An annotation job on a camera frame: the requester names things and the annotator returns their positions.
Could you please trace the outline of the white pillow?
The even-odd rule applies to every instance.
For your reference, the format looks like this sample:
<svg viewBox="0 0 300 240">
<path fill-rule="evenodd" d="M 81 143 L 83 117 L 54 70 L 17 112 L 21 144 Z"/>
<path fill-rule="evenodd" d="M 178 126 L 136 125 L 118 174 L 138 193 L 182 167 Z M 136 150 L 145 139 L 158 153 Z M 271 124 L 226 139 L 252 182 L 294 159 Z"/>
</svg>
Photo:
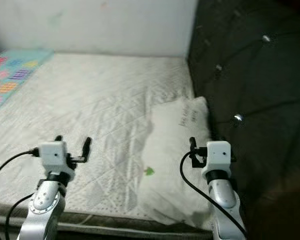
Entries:
<svg viewBox="0 0 300 240">
<path fill-rule="evenodd" d="M 151 131 L 141 151 L 144 174 L 137 201 L 152 220 L 172 226 L 185 224 L 211 230 L 212 204 L 189 187 L 180 175 L 180 162 L 191 148 L 211 140 L 204 97 L 160 103 L 150 112 Z"/>
</svg>

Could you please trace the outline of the grey quilted mattress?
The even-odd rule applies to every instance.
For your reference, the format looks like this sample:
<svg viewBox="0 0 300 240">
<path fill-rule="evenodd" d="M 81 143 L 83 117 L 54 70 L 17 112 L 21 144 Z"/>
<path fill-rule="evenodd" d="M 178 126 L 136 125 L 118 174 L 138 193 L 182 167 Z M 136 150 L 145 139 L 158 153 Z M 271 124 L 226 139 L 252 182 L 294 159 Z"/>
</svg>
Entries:
<svg viewBox="0 0 300 240">
<path fill-rule="evenodd" d="M 73 156 L 92 144 L 68 183 L 59 240 L 211 240 L 210 230 L 152 220 L 137 200 L 152 108 L 179 98 L 197 98 L 184 58 L 53 54 L 0 107 L 0 226 L 6 215 L 22 226 L 28 201 L 15 203 L 45 178 L 41 159 L 20 153 L 61 135 Z"/>
</svg>

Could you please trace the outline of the teal blanket with colourful hearts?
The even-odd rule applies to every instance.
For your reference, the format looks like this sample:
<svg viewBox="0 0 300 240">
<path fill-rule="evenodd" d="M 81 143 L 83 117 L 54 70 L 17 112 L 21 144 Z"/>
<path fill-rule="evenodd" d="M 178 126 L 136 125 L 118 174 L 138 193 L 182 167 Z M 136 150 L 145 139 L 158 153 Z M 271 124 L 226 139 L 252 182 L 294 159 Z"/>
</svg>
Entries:
<svg viewBox="0 0 300 240">
<path fill-rule="evenodd" d="M 47 49 L 0 52 L 0 108 L 52 55 Z"/>
</svg>

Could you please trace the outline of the dark tufted headboard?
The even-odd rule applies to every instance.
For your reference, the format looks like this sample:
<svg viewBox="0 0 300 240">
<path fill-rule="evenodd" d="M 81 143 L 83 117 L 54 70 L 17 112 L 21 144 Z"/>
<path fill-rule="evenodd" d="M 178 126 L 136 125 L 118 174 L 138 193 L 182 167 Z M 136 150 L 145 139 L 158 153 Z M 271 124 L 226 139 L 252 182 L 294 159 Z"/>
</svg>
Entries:
<svg viewBox="0 0 300 240">
<path fill-rule="evenodd" d="M 300 0 L 198 0 L 188 66 L 247 240 L 300 240 Z"/>
</svg>

